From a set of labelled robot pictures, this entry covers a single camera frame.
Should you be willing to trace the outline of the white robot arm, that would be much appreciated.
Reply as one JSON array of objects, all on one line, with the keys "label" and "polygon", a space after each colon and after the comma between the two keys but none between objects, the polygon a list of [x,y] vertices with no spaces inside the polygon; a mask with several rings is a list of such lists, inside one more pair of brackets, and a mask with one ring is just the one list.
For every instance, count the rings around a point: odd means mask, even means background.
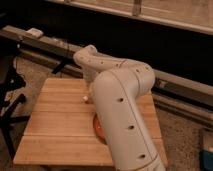
[{"label": "white robot arm", "polygon": [[83,69],[116,169],[166,171],[136,104],[155,83],[153,69],[141,61],[101,57],[93,45],[73,59]]}]

